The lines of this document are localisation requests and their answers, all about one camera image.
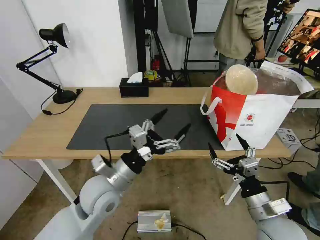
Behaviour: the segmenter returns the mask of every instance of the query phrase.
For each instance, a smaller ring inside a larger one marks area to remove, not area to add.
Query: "person's hand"
[[[261,59],[264,59],[265,57],[266,57],[266,51],[264,50],[264,48],[257,49],[256,57],[254,59],[261,60]]]
[[[285,14],[288,14],[293,9],[294,5],[295,5],[294,3],[290,4],[290,1],[285,1],[282,11]]]

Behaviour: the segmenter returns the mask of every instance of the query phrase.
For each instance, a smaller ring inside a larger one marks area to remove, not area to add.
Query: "red and white bag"
[[[271,73],[271,79],[272,74],[283,76],[286,81],[283,80],[284,82],[277,82],[277,84],[282,85],[284,91],[290,88],[286,87],[288,82],[290,82],[290,86],[296,84],[300,94],[313,90],[311,84],[302,75],[288,68],[264,61],[260,69]],[[262,84],[266,83],[275,85],[272,80],[270,83],[264,81]],[[277,91],[279,89],[278,86],[272,87]],[[241,95],[214,85],[209,90],[211,90],[211,104],[208,111],[204,112],[202,107],[209,91],[202,98],[200,110],[203,115],[208,116],[218,139],[227,151],[242,149],[236,133],[245,139],[251,147],[265,148],[299,97],[297,94],[294,96],[281,94]]]

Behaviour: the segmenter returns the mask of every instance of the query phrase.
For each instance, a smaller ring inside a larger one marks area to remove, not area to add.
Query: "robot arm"
[[[291,210],[285,198],[272,201],[265,186],[256,178],[259,162],[255,158],[255,148],[239,135],[237,138],[246,150],[245,155],[228,160],[218,159],[209,143],[212,164],[225,173],[233,175],[234,181],[240,181],[241,197],[248,205],[251,218],[257,223],[259,240],[306,240],[302,229],[293,221],[281,217]]]
[[[115,163],[101,155],[91,160],[98,176],[90,178],[82,187],[73,204],[60,210],[36,236],[36,240],[93,239],[93,234],[102,221],[112,215],[120,203],[122,192],[127,190],[153,154],[165,154],[180,149],[190,124],[182,128],[173,139],[163,140],[155,131],[167,109],[146,119],[142,127],[134,125],[126,132],[132,145]]]

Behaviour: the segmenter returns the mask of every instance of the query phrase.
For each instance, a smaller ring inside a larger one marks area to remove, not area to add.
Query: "jeans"
[[[236,64],[241,64],[241,65],[246,65],[245,60],[240,60],[240,59],[233,59],[233,58],[228,58],[222,53],[219,55],[219,70],[217,77],[220,77],[220,75],[229,69],[229,67],[236,65]]]
[[[311,191],[320,195],[320,154],[317,168],[308,172],[302,180]],[[302,210],[302,217],[310,227],[320,231],[320,202],[310,203],[309,208]]]

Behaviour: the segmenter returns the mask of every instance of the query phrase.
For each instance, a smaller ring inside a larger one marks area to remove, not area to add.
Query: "black shoe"
[[[289,219],[291,219],[292,221],[295,221],[296,223],[301,224],[302,226],[305,226],[310,232],[314,233],[315,235],[320,237],[320,231],[310,227],[303,219],[301,211],[302,208],[298,207],[297,205],[294,205],[293,203],[289,203],[290,206],[292,207],[292,209],[287,212],[287,216]]]
[[[320,198],[320,195],[311,191],[308,186],[302,181],[302,176],[300,174],[297,174],[295,172],[289,172],[288,173],[288,178],[293,182],[296,186],[298,186],[300,189],[311,193],[313,196],[316,198]]]

